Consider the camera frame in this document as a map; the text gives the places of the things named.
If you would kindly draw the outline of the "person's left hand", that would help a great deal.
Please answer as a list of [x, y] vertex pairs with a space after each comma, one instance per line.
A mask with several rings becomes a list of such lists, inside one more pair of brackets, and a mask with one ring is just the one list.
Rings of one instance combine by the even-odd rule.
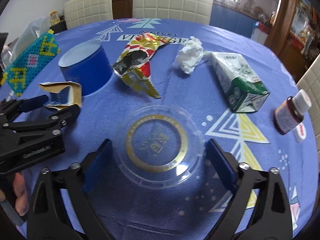
[[15, 173], [12, 187], [16, 196], [15, 210], [19, 214], [19, 216], [22, 217], [29, 210], [28, 192], [22, 171]]

